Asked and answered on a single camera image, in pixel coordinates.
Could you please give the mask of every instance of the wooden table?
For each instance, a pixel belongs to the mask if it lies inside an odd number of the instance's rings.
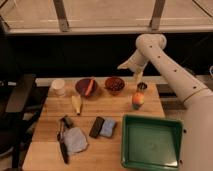
[[[136,86],[126,82],[124,90],[112,96],[98,82],[99,89],[93,97],[83,99],[81,116],[76,116],[71,104],[71,95],[76,94],[74,81],[66,82],[66,96],[58,97],[50,89],[41,117],[36,125],[33,141],[24,161],[25,171],[123,171],[120,164],[122,116],[124,114],[164,117],[155,84],[148,83],[145,91],[145,103],[136,111],[131,106],[131,95]],[[70,163],[64,164],[56,133],[59,119],[69,115],[75,126],[81,128],[87,137],[89,146],[86,151],[70,157]],[[89,131],[97,116],[111,117],[117,121],[112,138],[89,136]]]

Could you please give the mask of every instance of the chair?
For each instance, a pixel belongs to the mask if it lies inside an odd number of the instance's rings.
[[[20,144],[27,129],[39,118],[46,97],[46,93],[41,95],[38,91],[35,78],[35,75],[25,74],[16,86],[1,86],[11,94],[9,98],[3,95],[0,101],[0,154],[12,147],[12,168],[18,168]],[[29,110],[35,114],[27,121],[23,120],[24,113]]]

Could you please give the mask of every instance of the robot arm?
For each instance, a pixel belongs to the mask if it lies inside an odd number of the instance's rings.
[[[129,68],[141,74],[148,61],[156,67],[187,108],[180,159],[180,171],[213,169],[213,92],[163,52],[166,38],[143,34],[136,40],[137,50],[118,69]]]
[[[166,38],[163,35],[143,34],[136,40],[135,53],[118,69],[129,68],[137,75],[151,61],[187,108],[199,98],[211,95],[208,87],[163,52],[165,46]]]

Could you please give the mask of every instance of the green plastic tray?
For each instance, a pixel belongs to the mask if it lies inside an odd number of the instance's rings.
[[[122,157],[125,168],[177,171],[182,137],[179,121],[124,115]]]

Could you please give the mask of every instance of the red bowl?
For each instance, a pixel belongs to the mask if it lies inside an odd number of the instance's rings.
[[[125,82],[120,77],[109,77],[105,81],[105,88],[112,95],[118,95],[125,87]]]
[[[90,97],[92,96],[95,91],[97,90],[98,88],[98,84],[97,82],[94,80],[93,82],[93,85],[92,85],[92,89],[91,91],[89,92],[88,95],[86,95],[86,91],[87,91],[87,88],[89,86],[89,83],[91,81],[91,78],[83,78],[81,80],[79,80],[76,84],[75,84],[75,89],[76,91],[83,97]]]

